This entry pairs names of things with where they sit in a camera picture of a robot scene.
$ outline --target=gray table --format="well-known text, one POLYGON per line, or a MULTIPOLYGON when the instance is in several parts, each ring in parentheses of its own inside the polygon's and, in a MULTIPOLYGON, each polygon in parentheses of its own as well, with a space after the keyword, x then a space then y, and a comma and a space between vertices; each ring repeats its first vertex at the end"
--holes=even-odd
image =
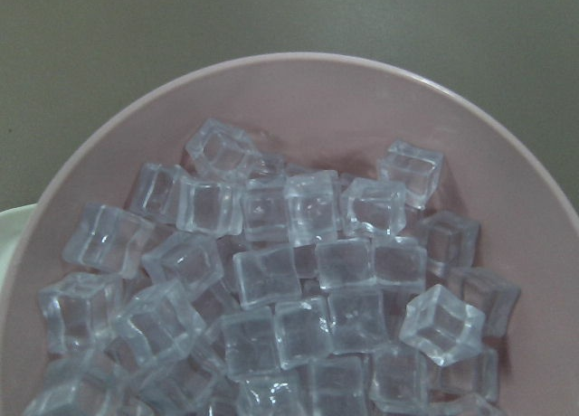
POLYGON ((0 0, 0 210, 34 203, 100 125, 186 72, 340 52, 458 92, 579 208, 579 0, 0 0))

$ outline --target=bowl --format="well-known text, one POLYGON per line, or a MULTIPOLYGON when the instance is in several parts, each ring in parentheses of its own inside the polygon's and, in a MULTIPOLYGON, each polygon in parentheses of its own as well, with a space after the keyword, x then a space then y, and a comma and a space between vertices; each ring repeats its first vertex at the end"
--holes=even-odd
POLYGON ((38 289, 82 206, 122 206, 141 164, 179 162, 216 117, 295 162, 372 175, 396 138, 442 151, 434 205, 482 223, 477 263, 522 288, 501 344, 500 406, 579 414, 579 217, 536 158, 496 120, 429 80, 376 61, 282 53, 220 63, 137 100, 94 133, 43 193, 0 296, 0 414, 20 414, 48 360, 38 289))

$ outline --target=tabletop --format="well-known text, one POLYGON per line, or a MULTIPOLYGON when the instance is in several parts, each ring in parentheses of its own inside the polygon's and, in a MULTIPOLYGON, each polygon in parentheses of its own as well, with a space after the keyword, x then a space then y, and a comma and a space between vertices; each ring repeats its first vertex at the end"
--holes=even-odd
POLYGON ((439 82, 513 132, 579 208, 579 0, 0 0, 0 211, 35 203, 131 101, 265 52, 439 82))

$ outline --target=pink plate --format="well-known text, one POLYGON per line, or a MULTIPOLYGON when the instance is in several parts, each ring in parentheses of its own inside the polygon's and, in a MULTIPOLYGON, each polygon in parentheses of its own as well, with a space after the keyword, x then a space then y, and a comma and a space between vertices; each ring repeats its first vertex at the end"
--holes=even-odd
POLYGON ((17 415, 47 361, 39 288, 88 201, 123 205, 146 161, 180 161, 208 117, 248 128, 296 162, 360 175, 395 138, 441 150, 448 208, 482 222, 478 263, 522 287, 502 351, 512 416, 579 414, 579 217, 496 120, 449 90, 376 61, 283 53, 228 61, 152 91, 100 128, 44 192, 0 297, 0 415, 17 415))

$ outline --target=pile of ice cubes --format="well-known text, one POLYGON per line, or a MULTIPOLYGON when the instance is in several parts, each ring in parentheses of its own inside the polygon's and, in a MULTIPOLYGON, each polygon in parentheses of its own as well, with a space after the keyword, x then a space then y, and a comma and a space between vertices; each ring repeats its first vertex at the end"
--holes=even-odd
POLYGON ((472 267, 478 222, 426 208, 441 153, 339 175, 215 119, 185 149, 195 173, 147 163, 126 211, 84 208, 26 416, 504 414, 489 342, 520 291, 472 267))

